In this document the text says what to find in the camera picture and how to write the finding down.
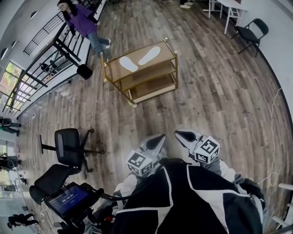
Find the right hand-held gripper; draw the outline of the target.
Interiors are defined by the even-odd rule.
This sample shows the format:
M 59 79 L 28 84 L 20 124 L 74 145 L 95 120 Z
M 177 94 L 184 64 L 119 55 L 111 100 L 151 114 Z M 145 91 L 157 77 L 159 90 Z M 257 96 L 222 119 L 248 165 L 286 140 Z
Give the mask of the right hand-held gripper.
M 220 143 L 212 136 L 201 136 L 193 128 L 178 129 L 174 135 L 189 150 L 189 157 L 197 162 L 210 164 L 219 154 Z

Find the person's left forearm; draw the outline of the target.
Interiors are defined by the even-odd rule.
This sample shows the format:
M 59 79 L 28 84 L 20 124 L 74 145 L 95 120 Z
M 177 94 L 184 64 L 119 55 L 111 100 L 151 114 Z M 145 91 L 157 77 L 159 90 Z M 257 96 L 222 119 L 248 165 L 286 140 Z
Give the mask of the person's left forearm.
M 150 186 L 157 171 L 162 168 L 161 164 L 156 165 L 146 177 L 140 177 L 136 174 L 129 174 L 126 179 L 119 183 L 113 193 L 113 197 L 128 200 Z

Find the white metal frame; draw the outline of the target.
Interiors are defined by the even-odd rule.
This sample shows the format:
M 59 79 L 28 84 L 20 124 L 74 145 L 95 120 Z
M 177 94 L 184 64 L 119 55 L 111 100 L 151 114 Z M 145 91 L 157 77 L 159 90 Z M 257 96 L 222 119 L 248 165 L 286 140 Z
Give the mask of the white metal frame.
M 293 233 L 293 185 L 279 183 L 278 187 L 284 190 L 291 191 L 292 198 L 291 198 L 291 202 L 287 204 L 288 211 L 287 211 L 286 217 L 282 219 L 277 216 L 273 216 L 272 220 L 275 221 L 279 225 L 279 227 L 282 227 L 281 229 L 278 229 L 277 231 L 284 231 L 284 232 L 292 231 Z

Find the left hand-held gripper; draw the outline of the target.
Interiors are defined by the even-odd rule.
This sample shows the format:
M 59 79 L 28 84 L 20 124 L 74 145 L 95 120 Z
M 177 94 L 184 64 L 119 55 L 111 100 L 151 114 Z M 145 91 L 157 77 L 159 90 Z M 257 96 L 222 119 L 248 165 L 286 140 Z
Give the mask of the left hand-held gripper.
M 131 150 L 126 159 L 128 170 L 140 177 L 146 177 L 158 164 L 158 154 L 165 142 L 165 134 L 146 137 L 141 146 Z

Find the black screen tablet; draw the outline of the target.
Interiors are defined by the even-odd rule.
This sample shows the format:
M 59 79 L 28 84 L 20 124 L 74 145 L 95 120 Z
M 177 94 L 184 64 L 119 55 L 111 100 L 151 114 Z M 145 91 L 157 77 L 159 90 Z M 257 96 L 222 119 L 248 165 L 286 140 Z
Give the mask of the black screen tablet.
M 71 218 L 98 201 L 98 194 L 87 183 L 72 182 L 44 198 L 44 203 L 61 218 Z

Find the black chest mount rig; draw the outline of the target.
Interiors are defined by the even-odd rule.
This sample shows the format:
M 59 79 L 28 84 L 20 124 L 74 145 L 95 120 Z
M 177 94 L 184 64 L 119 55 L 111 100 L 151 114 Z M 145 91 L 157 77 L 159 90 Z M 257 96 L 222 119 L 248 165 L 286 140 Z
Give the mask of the black chest mount rig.
M 72 224 L 61 222 L 61 229 L 57 230 L 58 234 L 110 234 L 114 223 L 114 217 L 119 206 L 116 201 L 105 200 L 104 203 L 93 211 L 87 208 L 77 221 Z

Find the black round bin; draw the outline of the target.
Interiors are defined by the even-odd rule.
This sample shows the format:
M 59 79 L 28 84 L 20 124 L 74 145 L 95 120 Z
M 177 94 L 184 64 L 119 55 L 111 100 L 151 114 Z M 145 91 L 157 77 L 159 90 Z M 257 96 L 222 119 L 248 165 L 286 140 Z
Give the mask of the black round bin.
M 89 67 L 87 67 L 85 64 L 79 65 L 76 72 L 84 80 L 88 80 L 93 74 L 93 71 Z

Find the black mesh chair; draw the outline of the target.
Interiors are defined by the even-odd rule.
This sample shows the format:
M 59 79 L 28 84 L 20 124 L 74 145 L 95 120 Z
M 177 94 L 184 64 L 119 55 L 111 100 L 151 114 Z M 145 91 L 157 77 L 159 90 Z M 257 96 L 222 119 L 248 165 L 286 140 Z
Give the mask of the black mesh chair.
M 81 172 L 80 168 L 69 167 L 66 165 L 54 164 L 41 177 L 39 177 L 34 185 L 29 187 L 31 198 L 41 205 L 44 198 L 55 194 L 64 184 L 66 179 Z

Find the white table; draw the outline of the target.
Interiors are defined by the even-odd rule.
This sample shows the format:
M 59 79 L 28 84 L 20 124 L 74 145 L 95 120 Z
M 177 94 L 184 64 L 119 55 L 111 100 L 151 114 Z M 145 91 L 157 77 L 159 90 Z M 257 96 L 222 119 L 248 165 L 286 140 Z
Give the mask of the white table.
M 215 10 L 215 4 L 219 3 L 220 10 Z M 239 20 L 242 18 L 245 11 L 247 11 L 240 3 L 236 0 L 208 0 L 208 9 L 204 9 L 204 12 L 208 12 L 208 18 L 211 17 L 212 12 L 220 12 L 220 18 L 222 17 L 223 7 L 228 8 L 228 15 L 226 20 L 226 25 L 224 29 L 224 34 L 227 33 L 228 24 L 230 18 L 237 19 L 236 25 L 239 23 Z

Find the black folding chair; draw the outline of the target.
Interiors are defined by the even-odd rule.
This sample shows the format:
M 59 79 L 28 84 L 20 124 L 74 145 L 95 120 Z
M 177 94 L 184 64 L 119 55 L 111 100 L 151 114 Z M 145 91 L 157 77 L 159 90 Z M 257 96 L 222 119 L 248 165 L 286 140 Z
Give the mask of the black folding chair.
M 250 25 L 252 23 L 255 24 L 258 27 L 258 29 L 260 30 L 260 32 L 262 33 L 262 35 L 260 37 L 257 37 L 250 29 Z M 238 54 L 241 54 L 243 51 L 248 49 L 250 46 L 254 46 L 256 49 L 255 57 L 257 57 L 258 52 L 259 52 L 259 46 L 260 46 L 261 39 L 264 36 L 266 36 L 269 32 L 269 28 L 268 28 L 267 24 L 265 22 L 263 22 L 261 19 L 255 18 L 250 23 L 248 23 L 246 26 L 244 26 L 244 27 L 235 26 L 234 29 L 236 30 L 236 33 L 231 37 L 231 39 L 233 39 L 236 36 L 240 36 L 248 43 L 248 45 L 245 48 L 243 48 L 241 51 L 239 51 Z

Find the black metal railing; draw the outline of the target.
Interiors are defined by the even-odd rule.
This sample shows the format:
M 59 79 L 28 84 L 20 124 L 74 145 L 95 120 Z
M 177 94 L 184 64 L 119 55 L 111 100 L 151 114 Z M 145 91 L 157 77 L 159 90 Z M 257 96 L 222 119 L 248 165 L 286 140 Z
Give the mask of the black metal railing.
M 69 30 L 59 0 L 0 0 L 0 114 L 20 117 L 81 72 L 90 43 Z

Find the gold wooden shoe rack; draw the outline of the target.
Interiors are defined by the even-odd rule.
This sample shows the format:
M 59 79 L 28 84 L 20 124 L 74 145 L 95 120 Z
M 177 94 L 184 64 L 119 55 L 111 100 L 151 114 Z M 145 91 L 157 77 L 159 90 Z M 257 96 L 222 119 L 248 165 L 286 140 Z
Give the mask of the gold wooden shoe rack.
M 101 74 L 105 82 L 111 83 L 128 101 L 132 108 L 143 101 L 174 91 L 178 88 L 178 53 L 173 51 L 165 37 L 162 41 L 114 58 L 110 61 L 101 59 Z M 153 47 L 161 48 L 160 54 L 147 64 L 140 66 L 139 60 Z M 138 66 L 136 72 L 124 69 L 119 59 L 129 57 Z

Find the black office chair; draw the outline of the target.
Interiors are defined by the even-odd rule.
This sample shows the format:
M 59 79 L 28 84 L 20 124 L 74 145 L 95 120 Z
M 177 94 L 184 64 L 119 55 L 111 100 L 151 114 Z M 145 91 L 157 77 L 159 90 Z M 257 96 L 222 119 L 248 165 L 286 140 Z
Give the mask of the black office chair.
M 63 165 L 77 169 L 84 167 L 84 176 L 87 178 L 87 175 L 93 172 L 93 169 L 89 168 L 87 164 L 88 154 L 105 153 L 103 148 L 98 150 L 85 149 L 88 136 L 93 132 L 92 128 L 87 130 L 83 139 L 80 139 L 79 131 L 76 128 L 60 129 L 54 133 L 55 146 L 44 144 L 41 135 L 38 135 L 38 148 L 41 154 L 44 150 L 55 151 L 58 162 Z

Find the person's right forearm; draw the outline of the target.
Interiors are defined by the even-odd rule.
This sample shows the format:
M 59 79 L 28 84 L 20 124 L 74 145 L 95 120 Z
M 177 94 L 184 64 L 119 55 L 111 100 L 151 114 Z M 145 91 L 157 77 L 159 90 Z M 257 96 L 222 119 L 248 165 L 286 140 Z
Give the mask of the person's right forearm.
M 227 164 L 218 157 L 216 157 L 209 164 L 200 163 L 200 165 L 201 167 L 221 176 L 229 182 L 235 182 L 241 177 L 240 174 L 237 174 L 234 169 L 229 168 Z

